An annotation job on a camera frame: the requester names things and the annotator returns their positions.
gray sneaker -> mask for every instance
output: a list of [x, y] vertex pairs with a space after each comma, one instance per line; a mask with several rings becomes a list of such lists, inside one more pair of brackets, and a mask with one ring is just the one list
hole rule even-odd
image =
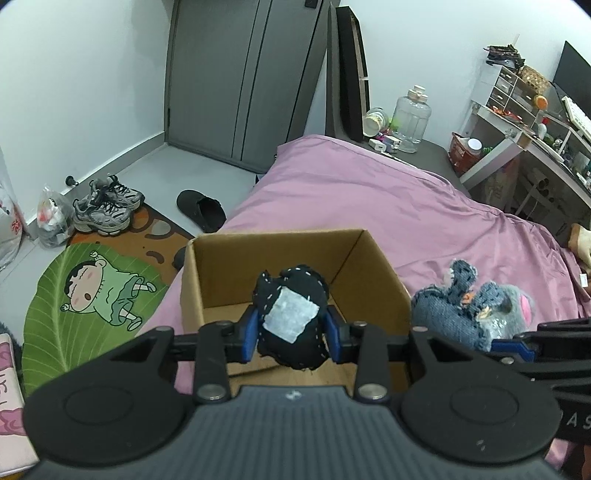
[[106, 180], [96, 179], [90, 182], [90, 191], [106, 189], [106, 194], [111, 201], [120, 207], [137, 210], [144, 202], [144, 194], [130, 189], [128, 186], [119, 182], [117, 175], [108, 175]]
[[82, 200], [74, 200], [73, 206], [74, 227], [79, 232], [117, 235], [131, 222], [132, 211], [115, 204], [106, 189], [95, 190]]

red basket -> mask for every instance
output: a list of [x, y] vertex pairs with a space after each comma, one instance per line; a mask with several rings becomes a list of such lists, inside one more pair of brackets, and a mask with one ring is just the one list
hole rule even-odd
[[449, 146], [449, 152], [447, 153], [449, 161], [458, 176], [464, 175], [480, 160], [480, 157], [471, 154], [462, 145], [460, 138], [459, 134], [452, 133], [452, 144]]

plastic jug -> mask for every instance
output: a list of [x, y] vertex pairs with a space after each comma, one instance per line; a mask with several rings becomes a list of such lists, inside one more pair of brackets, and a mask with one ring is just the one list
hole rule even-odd
[[431, 107], [427, 105], [428, 96], [424, 92], [425, 88], [415, 85], [396, 102], [390, 130], [400, 140], [398, 149], [406, 153], [417, 151], [431, 117]]

white wall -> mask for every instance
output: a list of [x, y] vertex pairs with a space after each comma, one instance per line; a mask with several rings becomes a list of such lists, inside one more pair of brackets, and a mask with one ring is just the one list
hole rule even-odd
[[[591, 20], [571, 0], [343, 0], [341, 5], [350, 6], [361, 25], [371, 105], [393, 112], [398, 97], [415, 84], [424, 86], [433, 108], [424, 138], [444, 148], [469, 106], [487, 55], [483, 47], [507, 45], [519, 34], [519, 53], [549, 79], [565, 40], [591, 64]], [[323, 91], [326, 77], [320, 78]], [[309, 126], [325, 116], [324, 106], [313, 108]]]
[[172, 0], [12, 0], [0, 11], [0, 145], [26, 219], [163, 131]]

plastic bag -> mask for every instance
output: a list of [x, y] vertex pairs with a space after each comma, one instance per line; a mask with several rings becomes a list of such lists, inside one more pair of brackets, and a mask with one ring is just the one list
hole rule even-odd
[[0, 270], [17, 256], [22, 223], [10, 195], [0, 185]]
[[57, 247], [74, 233], [74, 207], [47, 185], [37, 205], [37, 235], [46, 247]]

